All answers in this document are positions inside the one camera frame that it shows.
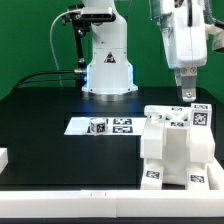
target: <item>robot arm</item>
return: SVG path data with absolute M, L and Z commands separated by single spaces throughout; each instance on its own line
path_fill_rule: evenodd
M 182 99 L 196 99 L 197 67 L 207 61 L 207 45 L 202 1 L 151 0 L 152 19 L 159 23 L 167 63 L 174 69 Z
M 116 101 L 135 95 L 132 65 L 127 60 L 127 23 L 116 10 L 114 0 L 82 0 L 79 13 L 71 13 L 79 56 L 79 68 L 86 68 L 83 95 Z M 86 66 L 81 38 L 92 30 L 92 61 Z

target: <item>qr code marker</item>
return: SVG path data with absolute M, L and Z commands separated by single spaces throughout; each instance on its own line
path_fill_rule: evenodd
M 153 178 L 153 179 L 159 179 L 159 172 L 147 171 L 146 177 Z
M 195 109 L 202 109 L 202 110 L 208 110 L 207 105 L 194 105 Z
M 193 124 L 197 126 L 207 126 L 208 114 L 207 113 L 194 113 Z
M 191 175 L 191 181 L 197 183 L 205 183 L 205 178 L 203 176 Z

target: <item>white cube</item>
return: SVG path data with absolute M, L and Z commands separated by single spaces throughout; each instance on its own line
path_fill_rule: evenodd
M 104 135 L 107 133 L 107 121 L 104 118 L 92 118 L 90 120 L 90 132 L 94 135 Z

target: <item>green wall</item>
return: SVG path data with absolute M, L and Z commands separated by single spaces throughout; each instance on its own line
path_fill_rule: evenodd
M 161 33 L 149 19 L 149 0 L 134 0 L 127 18 L 128 58 L 135 67 L 138 86 L 174 86 L 173 71 L 167 68 Z M 79 0 L 0 0 L 0 98 L 7 95 L 22 77 L 44 70 L 55 70 L 49 44 L 53 20 Z M 127 13 L 128 1 L 116 1 L 118 11 Z M 224 1 L 212 0 L 213 14 L 224 20 Z M 198 71 L 198 86 L 224 103 L 224 54 L 211 51 L 208 62 Z M 71 24 L 57 24 L 54 43 L 61 69 L 76 67 L 76 48 Z M 91 34 L 83 40 L 87 61 L 91 59 Z

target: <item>black table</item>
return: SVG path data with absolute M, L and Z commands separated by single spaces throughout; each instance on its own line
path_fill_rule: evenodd
M 224 107 L 204 89 L 197 103 L 213 106 L 216 158 L 224 161 Z M 140 136 L 65 136 L 73 116 L 143 117 L 146 105 L 190 106 L 174 87 L 141 88 L 137 97 L 101 102 L 81 97 L 75 88 L 22 88 L 0 101 L 0 146 L 9 163 L 0 190 L 139 189 Z M 66 219 L 28 223 L 221 223 L 224 219 Z M 23 223 L 25 220 L 0 220 Z

